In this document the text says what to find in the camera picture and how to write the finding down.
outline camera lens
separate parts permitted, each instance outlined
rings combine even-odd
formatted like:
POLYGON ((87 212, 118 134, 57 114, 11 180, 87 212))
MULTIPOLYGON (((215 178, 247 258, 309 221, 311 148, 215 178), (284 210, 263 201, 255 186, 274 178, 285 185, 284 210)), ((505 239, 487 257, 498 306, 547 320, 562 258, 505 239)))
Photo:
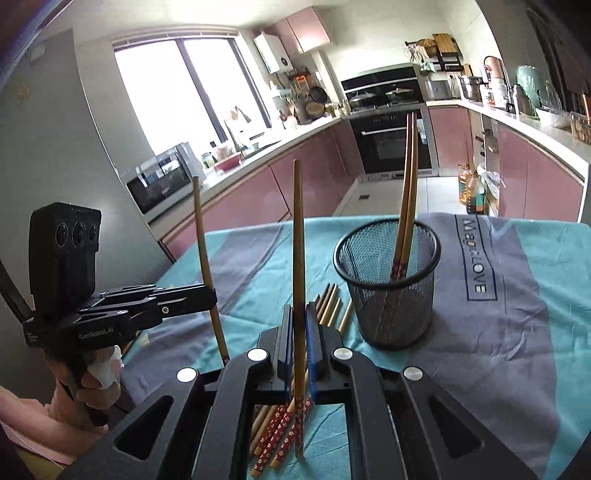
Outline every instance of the camera lens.
POLYGON ((90 230, 88 230, 88 240, 90 240, 91 244, 96 240, 96 231, 96 225, 91 226, 90 230))
POLYGON ((79 247, 82 245, 84 241, 84 223, 76 222, 74 225, 74 229, 72 230, 72 240, 74 241, 74 246, 79 247))
POLYGON ((56 243, 58 247, 63 247, 68 241, 68 227, 65 223, 60 223, 56 230, 56 243))

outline mesh cup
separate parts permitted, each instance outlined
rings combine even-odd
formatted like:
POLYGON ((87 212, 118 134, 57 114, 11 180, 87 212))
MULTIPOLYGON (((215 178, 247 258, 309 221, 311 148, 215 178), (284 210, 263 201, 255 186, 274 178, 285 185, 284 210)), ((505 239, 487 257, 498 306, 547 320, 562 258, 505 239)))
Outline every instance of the mesh cup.
POLYGON ((415 221, 407 276, 391 281, 397 232, 397 218, 360 226, 339 240, 333 257, 347 282, 361 336, 383 350, 404 348, 427 330, 434 270, 441 257, 435 232, 415 221))

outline white countertop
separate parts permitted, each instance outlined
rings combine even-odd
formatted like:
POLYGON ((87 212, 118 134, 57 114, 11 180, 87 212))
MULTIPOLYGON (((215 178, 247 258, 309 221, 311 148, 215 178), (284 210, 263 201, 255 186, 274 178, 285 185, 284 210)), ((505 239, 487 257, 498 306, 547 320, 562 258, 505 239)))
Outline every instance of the white countertop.
POLYGON ((559 130, 553 127, 543 127, 539 120, 533 120, 523 116, 517 118, 516 115, 507 113, 504 110, 485 107, 481 103, 469 102, 468 100, 434 100, 427 102, 427 106, 463 106, 493 118, 513 128, 522 135, 531 138, 534 142, 556 155, 556 157, 560 158, 574 171, 580 173, 585 182, 589 178, 591 145, 575 139, 570 131, 559 130))
MULTIPOLYGON (((225 173, 212 173, 207 177, 201 188, 201 202, 205 205, 214 197, 236 183, 241 178, 253 172, 257 168, 273 160, 284 151, 295 147, 297 144, 310 138, 312 135, 336 125, 341 118, 322 117, 310 125, 300 125, 297 130, 285 130, 279 135, 282 140, 257 155, 253 155, 243 164, 225 173)), ((174 229, 186 217, 193 214, 193 196, 186 197, 174 207, 164 212, 161 216, 150 223, 150 229, 156 240, 162 239, 167 233, 174 229)))

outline oil bottle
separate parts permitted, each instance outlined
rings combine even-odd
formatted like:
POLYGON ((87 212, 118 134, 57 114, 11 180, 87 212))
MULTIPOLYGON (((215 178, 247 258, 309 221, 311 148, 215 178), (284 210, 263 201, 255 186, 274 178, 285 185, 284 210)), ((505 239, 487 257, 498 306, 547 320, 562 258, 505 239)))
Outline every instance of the oil bottle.
POLYGON ((470 165, 466 164, 459 164, 458 167, 460 168, 460 173, 457 175, 457 186, 459 189, 459 200, 462 205, 466 204, 466 181, 468 179, 468 175, 470 174, 470 165))
POLYGON ((466 180, 466 213, 484 214, 485 188, 480 175, 472 170, 466 180))

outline pink cabinet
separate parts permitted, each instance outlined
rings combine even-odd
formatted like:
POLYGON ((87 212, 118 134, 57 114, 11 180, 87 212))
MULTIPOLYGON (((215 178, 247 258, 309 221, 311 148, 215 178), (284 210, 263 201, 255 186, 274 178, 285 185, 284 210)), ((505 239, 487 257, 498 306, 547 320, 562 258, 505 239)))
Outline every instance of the pink cabinet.
MULTIPOLYGON (((278 222, 288 214, 287 205, 269 167, 239 181, 220 198, 203 206, 206 232, 278 222)), ((174 258, 179 258, 197 241, 191 217, 163 238, 174 258)))
POLYGON ((457 106, 439 106, 429 108, 437 158, 439 175, 457 175, 459 164, 472 163, 472 127, 466 108, 457 106))
POLYGON ((333 136, 327 129, 289 150, 271 164, 285 202, 293 211, 293 161, 303 167, 304 216, 330 216, 338 207, 355 176, 347 174, 333 136))
POLYGON ((266 28, 265 32, 279 37, 288 57, 303 53, 300 42, 298 42, 296 34, 294 34, 294 31, 291 29, 291 25, 286 18, 279 20, 276 24, 266 28))
POLYGON ((361 160, 361 154, 357 146, 357 140, 355 140, 355 134, 351 128, 350 122, 340 122, 332 129, 336 146, 339 149, 340 157, 345 167, 345 172, 352 181, 363 175, 363 161, 361 160))
POLYGON ((525 218, 576 222, 583 199, 581 183, 534 145, 528 143, 527 152, 525 218))
POLYGON ((304 52, 330 43, 330 38, 313 7, 290 15, 287 21, 304 52))
POLYGON ((502 125, 498 126, 499 216, 576 222, 583 186, 567 167, 502 125))
POLYGON ((279 20, 265 31, 279 37, 289 57, 330 43, 330 38, 313 7, 279 20))
POLYGON ((499 124, 499 216, 523 218, 527 188, 527 142, 499 124))

